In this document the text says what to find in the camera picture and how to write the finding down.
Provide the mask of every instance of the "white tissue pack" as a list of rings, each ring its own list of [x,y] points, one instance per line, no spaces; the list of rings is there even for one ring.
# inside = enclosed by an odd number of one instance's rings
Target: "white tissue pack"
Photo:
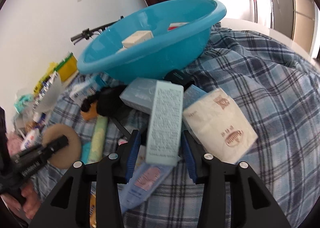
[[[227,163],[236,163],[258,137],[235,101],[221,88],[185,109],[183,120],[208,153]]]

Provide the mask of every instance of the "striped cloth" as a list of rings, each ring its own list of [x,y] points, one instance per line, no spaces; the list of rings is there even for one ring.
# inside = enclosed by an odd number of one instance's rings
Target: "striped cloth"
[[[258,135],[241,160],[248,162],[297,227],[320,196],[320,76],[307,61],[285,45],[252,31],[212,28],[203,54],[183,70],[206,92],[221,87],[239,105]],[[110,86],[118,81],[102,74]],[[78,76],[73,84],[83,82]],[[63,123],[90,142],[95,121],[86,122],[80,108],[60,96],[48,125]],[[148,115],[132,110],[123,122],[128,129],[142,129]],[[110,124],[104,155],[115,152],[122,134]],[[65,170],[44,167],[34,184],[44,200]],[[148,201],[124,215],[125,227],[196,227],[203,186],[194,185],[182,160]],[[227,226],[230,200],[227,199]]]

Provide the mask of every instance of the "sponge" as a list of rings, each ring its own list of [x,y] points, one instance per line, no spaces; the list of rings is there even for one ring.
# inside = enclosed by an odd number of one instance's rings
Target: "sponge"
[[[51,141],[65,135],[68,138],[68,146],[59,150],[48,160],[59,169],[68,169],[80,159],[81,142],[73,128],[64,124],[55,124],[47,128],[43,134],[42,145],[46,147]]]

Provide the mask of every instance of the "light blue tube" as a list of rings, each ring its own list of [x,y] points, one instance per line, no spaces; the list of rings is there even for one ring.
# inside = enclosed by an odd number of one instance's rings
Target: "light blue tube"
[[[119,191],[121,213],[133,209],[146,201],[153,191],[170,174],[173,166],[143,164],[133,173],[133,177],[122,191]]]

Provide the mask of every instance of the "orange object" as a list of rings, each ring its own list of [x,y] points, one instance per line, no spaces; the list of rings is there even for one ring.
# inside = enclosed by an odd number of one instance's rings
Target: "orange object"
[[[98,116],[97,113],[97,102],[91,104],[90,110],[88,112],[80,112],[84,120],[88,121]]]
[[[94,194],[91,194],[91,198],[90,198],[90,227],[97,228],[96,195],[94,195]]]

